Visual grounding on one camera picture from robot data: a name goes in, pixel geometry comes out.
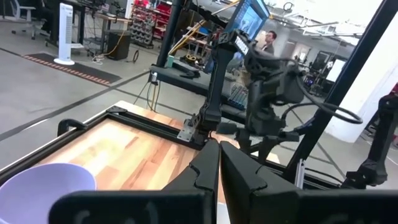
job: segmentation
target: black box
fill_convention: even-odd
[[[125,30],[124,33],[123,30],[109,30],[107,57],[112,60],[127,58],[129,56],[130,38],[131,33],[128,30]]]

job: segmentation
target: red and black mat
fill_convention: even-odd
[[[30,54],[23,57],[27,60],[31,60],[33,62],[37,62],[39,64],[103,85],[109,85],[121,79],[121,77],[117,75],[113,75],[79,63],[75,63],[74,65],[57,64],[54,62],[54,57],[49,54]]]

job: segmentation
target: metal bracket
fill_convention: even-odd
[[[195,128],[190,124],[190,120],[186,119],[181,131],[178,133],[177,139],[190,142],[195,132]]]
[[[126,113],[127,110],[124,108],[120,108],[118,106],[112,106],[111,108],[106,110],[107,113],[115,113],[115,114],[119,114],[119,113]]]
[[[303,189],[304,176],[305,176],[305,160],[300,159],[300,161],[297,164],[297,172],[296,172],[296,179],[295,179],[296,187]]]
[[[81,131],[87,129],[87,125],[75,119],[63,119],[58,123],[57,136],[67,133],[70,128]]]

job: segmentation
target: ceiling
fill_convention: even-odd
[[[381,0],[264,0],[275,20],[303,35],[358,43]]]

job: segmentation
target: yellow cable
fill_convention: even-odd
[[[120,44],[120,41],[121,41],[122,38],[123,38],[123,35],[124,35],[124,32],[125,32],[125,31],[126,31],[126,30],[123,30],[122,35],[120,35],[119,40],[118,40],[117,44],[114,46],[114,48],[113,48],[109,53],[101,54],[102,56],[110,55],[111,53],[113,53],[113,52],[116,50],[116,48],[117,48],[118,45]]]
[[[155,88],[154,88],[154,95],[152,96],[152,104],[150,105],[151,108],[154,108],[155,95],[156,95],[156,87],[157,87],[157,86],[155,86]]]

